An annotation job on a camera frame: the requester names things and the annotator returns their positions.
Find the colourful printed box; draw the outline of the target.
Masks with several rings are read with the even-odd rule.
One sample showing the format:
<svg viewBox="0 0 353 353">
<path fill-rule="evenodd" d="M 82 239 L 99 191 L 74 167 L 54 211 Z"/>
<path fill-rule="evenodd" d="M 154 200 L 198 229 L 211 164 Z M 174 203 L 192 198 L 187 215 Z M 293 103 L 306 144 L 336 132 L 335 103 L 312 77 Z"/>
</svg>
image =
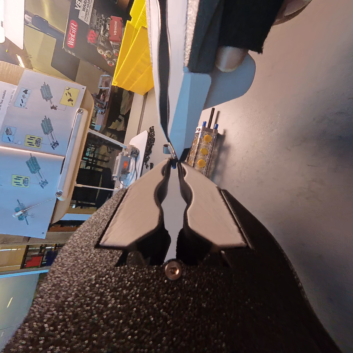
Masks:
<svg viewBox="0 0 353 353">
<path fill-rule="evenodd" d="M 64 50 L 113 76 L 133 0 L 72 0 Z"/>
</svg>

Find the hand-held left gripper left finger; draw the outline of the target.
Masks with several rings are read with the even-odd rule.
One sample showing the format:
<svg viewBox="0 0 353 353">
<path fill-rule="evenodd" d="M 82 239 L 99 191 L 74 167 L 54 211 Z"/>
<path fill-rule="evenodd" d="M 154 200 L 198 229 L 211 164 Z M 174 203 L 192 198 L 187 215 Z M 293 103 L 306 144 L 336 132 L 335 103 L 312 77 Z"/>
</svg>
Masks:
<svg viewBox="0 0 353 353">
<path fill-rule="evenodd" d="M 165 259 L 171 238 L 165 229 L 162 202 L 168 192 L 171 160 L 165 159 L 126 189 L 99 241 L 103 248 L 144 258 Z"/>
</svg>

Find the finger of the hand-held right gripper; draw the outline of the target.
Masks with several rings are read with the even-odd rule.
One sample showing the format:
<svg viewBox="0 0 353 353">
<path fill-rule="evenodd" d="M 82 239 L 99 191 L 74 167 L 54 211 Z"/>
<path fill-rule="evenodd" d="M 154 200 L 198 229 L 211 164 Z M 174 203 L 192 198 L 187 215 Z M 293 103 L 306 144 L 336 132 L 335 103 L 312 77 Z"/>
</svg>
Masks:
<svg viewBox="0 0 353 353">
<path fill-rule="evenodd" d="M 177 158 L 168 132 L 170 120 L 170 102 L 168 96 L 170 80 L 170 44 L 167 30 L 167 1 L 146 0 L 145 7 L 157 115 L 168 142 L 171 158 Z"/>
<path fill-rule="evenodd" d="M 216 67 L 226 1 L 165 1 L 165 137 L 190 148 L 204 109 L 244 95 L 256 64 L 246 53 L 232 72 Z"/>
</svg>

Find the grey desk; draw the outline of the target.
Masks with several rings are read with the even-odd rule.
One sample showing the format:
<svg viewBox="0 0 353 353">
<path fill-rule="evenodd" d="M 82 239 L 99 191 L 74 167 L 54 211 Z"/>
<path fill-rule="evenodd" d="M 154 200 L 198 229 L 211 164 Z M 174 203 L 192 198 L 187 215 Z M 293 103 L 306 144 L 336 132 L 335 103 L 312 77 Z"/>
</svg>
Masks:
<svg viewBox="0 0 353 353">
<path fill-rule="evenodd" d="M 280 243 L 311 305 L 352 352 L 352 1 L 274 26 L 246 94 L 216 107 L 211 178 Z"/>
</svg>

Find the blue and red crates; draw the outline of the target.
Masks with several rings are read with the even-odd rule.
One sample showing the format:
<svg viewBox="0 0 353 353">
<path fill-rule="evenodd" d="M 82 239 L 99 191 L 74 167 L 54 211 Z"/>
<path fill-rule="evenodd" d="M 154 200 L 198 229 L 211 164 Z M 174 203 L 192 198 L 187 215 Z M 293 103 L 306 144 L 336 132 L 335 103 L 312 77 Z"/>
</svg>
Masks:
<svg viewBox="0 0 353 353">
<path fill-rule="evenodd" d="M 21 269 L 50 267 L 61 247 L 59 244 L 29 245 L 24 252 Z"/>
</svg>

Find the instruction booklet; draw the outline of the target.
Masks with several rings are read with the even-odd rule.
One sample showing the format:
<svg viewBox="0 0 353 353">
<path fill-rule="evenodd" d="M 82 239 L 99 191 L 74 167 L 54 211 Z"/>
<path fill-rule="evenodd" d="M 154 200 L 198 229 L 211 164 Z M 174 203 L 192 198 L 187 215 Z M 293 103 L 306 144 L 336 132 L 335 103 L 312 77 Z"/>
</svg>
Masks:
<svg viewBox="0 0 353 353">
<path fill-rule="evenodd" d="M 45 238 L 83 122 L 86 87 L 23 69 L 17 84 L 1 74 L 0 231 Z"/>
</svg>

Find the grey battery box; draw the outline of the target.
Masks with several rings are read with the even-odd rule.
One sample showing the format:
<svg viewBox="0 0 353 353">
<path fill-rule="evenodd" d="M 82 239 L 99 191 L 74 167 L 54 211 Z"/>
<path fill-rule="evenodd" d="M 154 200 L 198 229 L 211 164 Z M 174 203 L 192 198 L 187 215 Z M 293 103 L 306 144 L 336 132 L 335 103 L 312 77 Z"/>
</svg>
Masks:
<svg viewBox="0 0 353 353">
<path fill-rule="evenodd" d="M 116 188 L 126 188 L 137 180 L 137 160 L 139 154 L 139 149 L 134 145 L 128 145 L 118 154 L 112 172 Z"/>
</svg>

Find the yellow plastic bin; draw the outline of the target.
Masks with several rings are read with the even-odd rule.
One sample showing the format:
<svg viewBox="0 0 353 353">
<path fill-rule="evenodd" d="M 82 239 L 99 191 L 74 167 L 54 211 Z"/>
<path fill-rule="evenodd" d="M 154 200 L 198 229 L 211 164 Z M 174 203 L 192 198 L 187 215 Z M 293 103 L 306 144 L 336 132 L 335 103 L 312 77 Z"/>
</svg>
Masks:
<svg viewBox="0 0 353 353">
<path fill-rule="evenodd" d="M 112 85 L 145 95 L 154 87 L 145 0 L 134 1 L 126 22 Z"/>
</svg>

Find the transparent brick engine model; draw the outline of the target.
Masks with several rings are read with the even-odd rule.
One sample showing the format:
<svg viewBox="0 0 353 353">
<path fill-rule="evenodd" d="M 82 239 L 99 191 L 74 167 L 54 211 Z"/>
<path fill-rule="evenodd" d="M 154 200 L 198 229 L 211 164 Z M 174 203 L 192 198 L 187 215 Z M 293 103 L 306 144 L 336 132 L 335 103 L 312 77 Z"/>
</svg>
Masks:
<svg viewBox="0 0 353 353">
<path fill-rule="evenodd" d="M 207 176 L 211 165 L 212 154 L 218 136 L 218 114 L 213 107 L 208 121 L 203 121 L 196 128 L 194 140 L 185 162 L 202 175 Z"/>
</svg>

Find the heap of black pins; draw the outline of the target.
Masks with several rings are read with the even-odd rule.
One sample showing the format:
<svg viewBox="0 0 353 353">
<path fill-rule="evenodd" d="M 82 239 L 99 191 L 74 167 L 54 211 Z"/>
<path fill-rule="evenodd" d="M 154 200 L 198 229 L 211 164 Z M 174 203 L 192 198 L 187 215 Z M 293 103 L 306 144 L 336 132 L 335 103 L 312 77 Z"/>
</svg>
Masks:
<svg viewBox="0 0 353 353">
<path fill-rule="evenodd" d="M 154 143 L 155 143 L 155 129 L 154 129 L 154 126 L 151 126 L 148 130 L 147 142 L 146 142 L 145 152 L 143 157 L 143 165 L 145 166 L 146 169 L 149 169 L 149 160 L 152 154 L 152 148 L 154 146 Z"/>
</svg>

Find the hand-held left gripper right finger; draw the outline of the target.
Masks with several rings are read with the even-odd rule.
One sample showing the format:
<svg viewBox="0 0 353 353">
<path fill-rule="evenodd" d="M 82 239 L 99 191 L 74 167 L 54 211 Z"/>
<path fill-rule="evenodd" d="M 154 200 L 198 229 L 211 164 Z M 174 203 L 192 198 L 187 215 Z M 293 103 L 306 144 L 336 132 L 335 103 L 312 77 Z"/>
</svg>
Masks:
<svg viewBox="0 0 353 353">
<path fill-rule="evenodd" d="M 212 252 L 248 247 L 220 188 L 186 163 L 178 164 L 178 176 L 186 208 L 177 238 L 177 258 L 205 258 Z"/>
</svg>

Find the black office chair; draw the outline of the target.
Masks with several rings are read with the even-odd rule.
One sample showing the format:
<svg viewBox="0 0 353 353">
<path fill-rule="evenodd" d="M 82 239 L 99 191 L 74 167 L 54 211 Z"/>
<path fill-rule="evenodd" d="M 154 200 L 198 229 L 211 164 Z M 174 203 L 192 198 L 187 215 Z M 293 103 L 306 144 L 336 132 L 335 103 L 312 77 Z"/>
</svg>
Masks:
<svg viewBox="0 0 353 353">
<path fill-rule="evenodd" d="M 74 187 L 71 205 L 76 208 L 99 209 L 111 196 L 114 188 L 114 160 L 122 151 L 118 145 L 103 139 L 88 138 L 83 150 L 76 183 L 88 187 Z"/>
</svg>

